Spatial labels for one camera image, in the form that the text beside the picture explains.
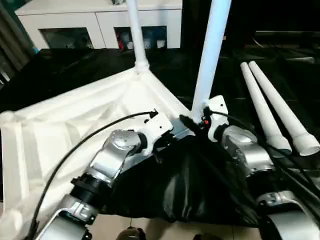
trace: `white tube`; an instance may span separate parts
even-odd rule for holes
[[[307,132],[294,112],[290,109],[285,100],[271,84],[264,72],[254,61],[249,63],[249,67],[276,113],[281,118],[285,128],[290,133],[293,144],[299,154],[301,156],[309,156],[319,152],[320,144],[315,136]]]
[[[272,115],[268,104],[254,78],[252,75],[249,66],[246,62],[241,63],[240,65],[243,77],[248,87],[251,99],[255,111],[259,117],[262,129],[264,131],[266,141],[268,144],[273,147],[285,152],[286,154],[291,154],[292,149],[288,140],[282,135],[274,116]],[[276,151],[272,151],[272,155],[276,158],[283,157]]]
[[[211,3],[191,111],[196,123],[201,121],[205,101],[210,98],[230,5],[231,0],[212,0]]]
[[[131,36],[134,46],[135,68],[138,73],[140,73],[149,69],[149,63],[146,57],[142,30],[139,25],[137,0],[127,0],[126,4],[128,6]]]

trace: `tile floor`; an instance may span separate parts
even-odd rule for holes
[[[161,219],[99,215],[90,228],[94,240],[115,240],[118,234],[131,225],[142,228],[147,240],[192,240],[196,234],[210,233],[222,240],[261,240],[256,228],[213,225],[204,223],[169,223]]]

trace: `glass cabinet door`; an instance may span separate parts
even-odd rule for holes
[[[97,12],[96,16],[106,48],[133,48],[127,11]],[[180,48],[181,17],[181,9],[139,11],[144,47]]]
[[[93,49],[85,27],[39,29],[51,49]]]
[[[18,16],[34,45],[41,49],[102,49],[105,42],[94,12]]]

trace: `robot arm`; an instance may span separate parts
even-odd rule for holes
[[[64,196],[36,240],[89,240],[86,225],[92,225],[105,205],[105,196],[122,172],[126,158],[149,156],[155,143],[173,126],[158,113],[138,131],[114,130],[96,153],[84,173],[74,178],[70,194]]]
[[[320,231],[308,208],[292,193],[278,176],[268,152],[258,144],[255,135],[240,127],[229,125],[228,114],[222,96],[210,99],[203,110],[203,126],[208,138],[219,142],[230,156],[244,166],[249,190],[260,212],[269,222],[260,229],[265,239],[319,240]]]

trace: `white cabinet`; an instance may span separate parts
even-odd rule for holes
[[[182,0],[137,0],[146,48],[179,48]],[[132,48],[127,6],[111,0],[32,0],[16,12],[34,45]]]

